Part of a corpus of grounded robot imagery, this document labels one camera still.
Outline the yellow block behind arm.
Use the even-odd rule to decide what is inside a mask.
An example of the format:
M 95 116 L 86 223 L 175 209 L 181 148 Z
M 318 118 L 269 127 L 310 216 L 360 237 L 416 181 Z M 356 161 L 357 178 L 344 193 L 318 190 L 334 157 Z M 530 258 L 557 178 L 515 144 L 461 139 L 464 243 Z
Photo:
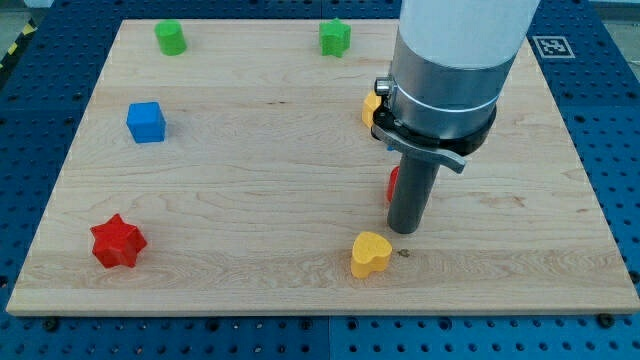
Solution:
M 378 96 L 373 90 L 371 90 L 365 97 L 362 105 L 361 120 L 368 129 L 372 128 L 374 124 L 374 112 L 380 107 L 381 103 L 381 97 Z

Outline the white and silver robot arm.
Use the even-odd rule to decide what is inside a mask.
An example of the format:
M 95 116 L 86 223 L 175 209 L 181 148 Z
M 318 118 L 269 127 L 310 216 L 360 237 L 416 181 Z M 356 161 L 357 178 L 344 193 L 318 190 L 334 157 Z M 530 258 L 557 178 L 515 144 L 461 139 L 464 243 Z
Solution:
M 412 174 L 463 171 L 484 141 L 539 0 L 404 0 L 373 136 Z

